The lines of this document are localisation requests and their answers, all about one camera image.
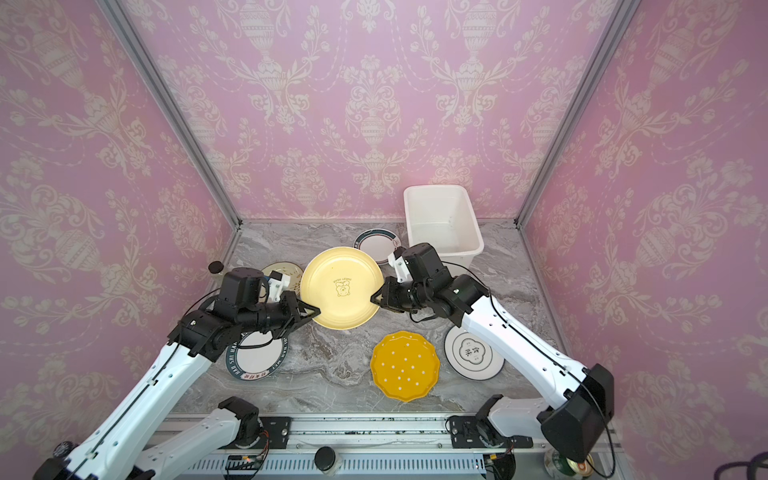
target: white plate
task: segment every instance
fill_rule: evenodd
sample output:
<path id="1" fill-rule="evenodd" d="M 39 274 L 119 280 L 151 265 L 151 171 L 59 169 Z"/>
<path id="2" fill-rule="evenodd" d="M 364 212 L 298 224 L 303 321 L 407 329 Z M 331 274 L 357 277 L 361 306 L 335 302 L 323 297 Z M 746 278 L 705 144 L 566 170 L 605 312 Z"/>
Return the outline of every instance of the white plate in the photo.
<path id="1" fill-rule="evenodd" d="M 272 333 L 252 332 L 240 341 L 241 345 L 262 345 L 270 342 Z M 288 339 L 283 337 L 258 349 L 238 349 L 235 345 L 227 347 L 227 370 L 239 380 L 258 380 L 268 376 L 283 363 L 288 353 Z"/>
<path id="2" fill-rule="evenodd" d="M 457 326 L 445 336 L 445 356 L 459 375 L 470 380 L 493 378 L 504 366 L 504 358 L 489 344 Z"/>
<path id="3" fill-rule="evenodd" d="M 386 265 L 386 258 L 400 245 L 402 242 L 394 232 L 383 228 L 372 228 L 357 236 L 354 247 L 369 254 L 377 264 Z"/>

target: gray marble surface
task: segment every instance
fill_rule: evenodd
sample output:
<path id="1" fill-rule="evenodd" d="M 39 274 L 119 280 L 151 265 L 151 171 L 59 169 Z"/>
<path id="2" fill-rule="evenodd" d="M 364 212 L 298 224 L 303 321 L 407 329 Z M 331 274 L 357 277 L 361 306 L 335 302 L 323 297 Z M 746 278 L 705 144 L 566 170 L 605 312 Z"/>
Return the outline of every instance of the gray marble surface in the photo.
<path id="1" fill-rule="evenodd" d="M 403 223 L 252 223 L 244 226 L 231 266 L 264 268 L 290 261 L 305 268 L 318 253 L 355 238 L 372 227 L 396 232 L 408 245 Z M 552 345 L 554 329 L 519 232 L 509 223 L 480 227 L 485 250 L 472 269 L 507 310 Z M 384 266 L 384 275 L 394 275 Z M 494 378 L 478 382 L 460 376 L 445 357 L 443 342 L 452 324 L 435 319 L 411 323 L 406 314 L 379 312 L 365 325 L 331 330 L 311 322 L 292 333 L 285 361 L 273 375 L 253 382 L 235 379 L 224 356 L 200 377 L 176 404 L 175 412 L 209 412 L 223 399 L 236 395 L 262 412 L 462 412 L 475 411 L 495 393 L 512 398 L 534 398 L 538 393 L 516 369 L 505 364 Z M 369 367 L 373 348 L 389 333 L 408 330 L 423 335 L 439 353 L 437 385 L 424 398 L 409 403 L 390 399 L 373 383 Z"/>

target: yellow scalloped plate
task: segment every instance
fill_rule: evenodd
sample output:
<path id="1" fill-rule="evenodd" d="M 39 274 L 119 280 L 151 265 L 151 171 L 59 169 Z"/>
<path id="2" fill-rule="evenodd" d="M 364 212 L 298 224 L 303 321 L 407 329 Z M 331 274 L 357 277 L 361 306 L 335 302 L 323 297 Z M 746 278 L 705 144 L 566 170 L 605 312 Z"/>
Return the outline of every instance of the yellow scalloped plate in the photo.
<path id="1" fill-rule="evenodd" d="M 427 396 L 440 377 L 435 346 L 413 332 L 384 337 L 373 349 L 373 382 L 390 399 L 403 402 Z"/>
<path id="2" fill-rule="evenodd" d="M 334 330 L 361 326 L 379 310 L 371 303 L 384 284 L 373 258 L 352 247 L 336 247 L 313 258 L 301 277 L 301 300 L 320 308 L 315 321 Z"/>

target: robotic arm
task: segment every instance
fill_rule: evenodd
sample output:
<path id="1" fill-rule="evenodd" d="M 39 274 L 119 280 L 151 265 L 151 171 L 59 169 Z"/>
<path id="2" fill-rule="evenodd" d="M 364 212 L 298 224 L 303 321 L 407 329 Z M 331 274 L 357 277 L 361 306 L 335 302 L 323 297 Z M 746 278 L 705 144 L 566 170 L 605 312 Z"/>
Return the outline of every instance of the robotic arm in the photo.
<path id="1" fill-rule="evenodd" d="M 536 417 L 545 438 L 567 458 L 583 462 L 614 415 L 611 373 L 600 364 L 588 369 L 557 351 L 510 315 L 479 281 L 451 276 L 428 243 L 400 247 L 389 262 L 397 278 L 387 277 L 371 301 L 400 313 L 431 308 L 435 316 L 486 341 L 549 404 Z M 478 429 L 489 444 L 520 433 L 505 421 L 507 404 L 494 396 L 478 412 Z"/>
<path id="2" fill-rule="evenodd" d="M 204 420 L 142 452 L 187 388 L 244 333 L 271 332 L 279 339 L 320 313 L 294 292 L 281 292 L 289 280 L 245 267 L 227 273 L 220 293 L 182 317 L 147 373 L 104 423 L 66 458 L 46 460 L 34 479 L 168 480 L 223 445 L 251 446 L 263 431 L 259 409 L 230 397 Z M 268 299 L 280 301 L 258 301 L 262 287 Z"/>

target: pink wall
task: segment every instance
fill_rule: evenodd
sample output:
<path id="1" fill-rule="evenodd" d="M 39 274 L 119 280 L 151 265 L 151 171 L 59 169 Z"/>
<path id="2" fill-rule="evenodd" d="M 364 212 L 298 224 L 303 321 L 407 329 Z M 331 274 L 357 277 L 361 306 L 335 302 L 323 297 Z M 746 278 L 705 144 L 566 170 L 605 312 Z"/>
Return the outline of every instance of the pink wall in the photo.
<path id="1" fill-rule="evenodd" d="M 515 217 L 615 0 L 123 0 L 244 218 Z"/>
<path id="2" fill-rule="evenodd" d="M 0 463 L 133 387 L 230 227 L 93 2 L 0 4 Z"/>
<path id="3" fill-rule="evenodd" d="M 768 445 L 766 17 L 642 2 L 528 225 L 571 351 L 614 372 L 636 478 Z"/>

